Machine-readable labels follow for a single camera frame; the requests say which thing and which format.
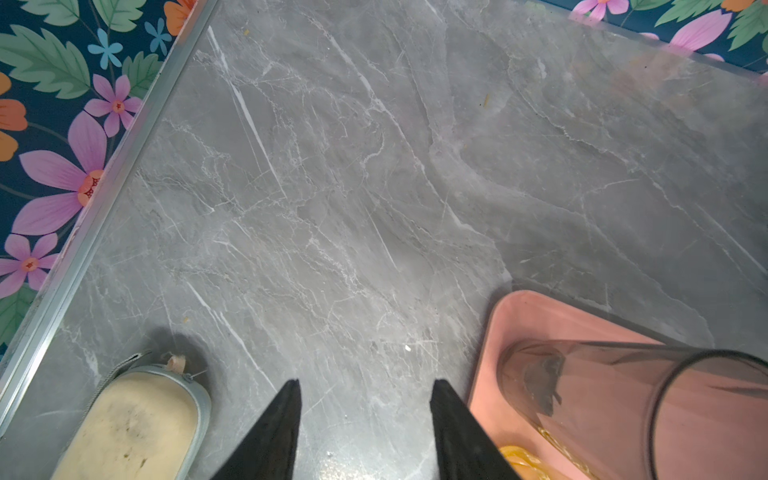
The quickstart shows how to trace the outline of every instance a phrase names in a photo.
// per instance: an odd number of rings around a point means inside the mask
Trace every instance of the floral wallpaper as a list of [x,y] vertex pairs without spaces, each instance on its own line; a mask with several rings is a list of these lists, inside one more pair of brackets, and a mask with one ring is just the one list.
[[685,54],[766,74],[768,0],[545,0],[585,23],[608,22]]
[[0,0],[0,358],[195,0]]

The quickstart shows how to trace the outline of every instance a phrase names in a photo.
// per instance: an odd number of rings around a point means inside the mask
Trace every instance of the blue flower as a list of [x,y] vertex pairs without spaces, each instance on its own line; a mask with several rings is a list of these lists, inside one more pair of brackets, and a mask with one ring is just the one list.
[[107,69],[107,65],[111,61],[112,64],[115,67],[121,67],[123,66],[123,62],[118,60],[117,57],[114,56],[114,54],[123,51],[123,45],[119,43],[113,43],[112,45],[109,45],[109,38],[107,38],[107,32],[104,31],[102,28],[98,29],[98,40],[101,43],[101,45],[89,45],[88,51],[92,54],[101,54],[101,63],[99,64],[101,66],[102,70]]
[[149,49],[154,53],[154,51],[157,50],[157,47],[160,47],[160,50],[163,51],[163,55],[168,55],[168,49],[165,48],[165,42],[170,41],[171,38],[170,34],[163,33],[163,28],[165,28],[165,20],[162,18],[157,19],[157,30],[154,29],[150,22],[144,23],[144,29],[147,30],[149,35],[154,37],[152,43],[149,44]]

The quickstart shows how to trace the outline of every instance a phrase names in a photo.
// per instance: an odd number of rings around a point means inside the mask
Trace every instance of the transparent cylinder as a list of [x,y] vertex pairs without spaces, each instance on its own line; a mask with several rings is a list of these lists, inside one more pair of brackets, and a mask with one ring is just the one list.
[[502,395],[599,480],[768,478],[768,364],[730,350],[525,340]]

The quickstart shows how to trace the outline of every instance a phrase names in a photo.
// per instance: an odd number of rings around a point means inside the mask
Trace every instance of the grey marble floor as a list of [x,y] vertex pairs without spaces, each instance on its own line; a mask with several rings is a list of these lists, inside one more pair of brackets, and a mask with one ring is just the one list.
[[301,379],[297,478],[431,478],[435,377],[533,288],[768,356],[768,94],[511,0],[223,0],[5,439],[47,478],[100,376],[190,355],[208,478]]

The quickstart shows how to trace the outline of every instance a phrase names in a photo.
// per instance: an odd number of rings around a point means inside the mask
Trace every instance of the pink mat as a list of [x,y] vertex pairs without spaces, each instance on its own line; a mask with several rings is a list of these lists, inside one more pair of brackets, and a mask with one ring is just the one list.
[[469,394],[469,411],[496,446],[521,446],[571,480],[588,480],[518,415],[498,389],[499,355],[522,339],[659,342],[529,290],[510,293],[494,307]]

